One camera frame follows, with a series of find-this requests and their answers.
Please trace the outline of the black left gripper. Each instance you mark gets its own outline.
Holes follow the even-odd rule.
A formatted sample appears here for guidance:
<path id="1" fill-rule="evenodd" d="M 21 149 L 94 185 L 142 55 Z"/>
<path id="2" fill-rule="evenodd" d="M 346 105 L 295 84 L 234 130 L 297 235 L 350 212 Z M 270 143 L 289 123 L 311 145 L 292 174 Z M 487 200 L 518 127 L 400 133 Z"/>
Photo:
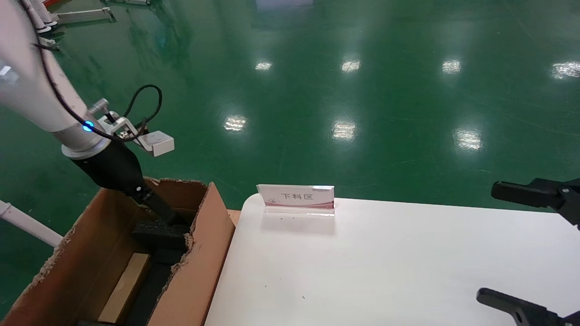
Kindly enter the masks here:
<path id="1" fill-rule="evenodd" d="M 182 216 L 147 187 L 139 160 L 124 143 L 112 141 L 91 157 L 73 158 L 71 161 L 98 186 L 122 192 L 137 200 L 168 225 L 185 225 Z"/>

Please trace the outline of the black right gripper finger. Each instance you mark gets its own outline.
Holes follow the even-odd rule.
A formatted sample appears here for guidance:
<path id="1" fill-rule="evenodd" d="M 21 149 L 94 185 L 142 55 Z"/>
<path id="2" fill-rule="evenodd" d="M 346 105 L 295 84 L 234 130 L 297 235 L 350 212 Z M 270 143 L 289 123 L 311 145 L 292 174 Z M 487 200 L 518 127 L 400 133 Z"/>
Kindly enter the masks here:
<path id="1" fill-rule="evenodd" d="M 509 314 L 518 326 L 578 326 L 580 324 L 579 311 L 561 317 L 545 306 L 489 288 L 480 288 L 477 291 L 476 301 Z"/>
<path id="2" fill-rule="evenodd" d="M 571 225 L 580 226 L 580 180 L 534 179 L 530 184 L 495 182 L 491 196 L 516 204 L 551 208 Z"/>

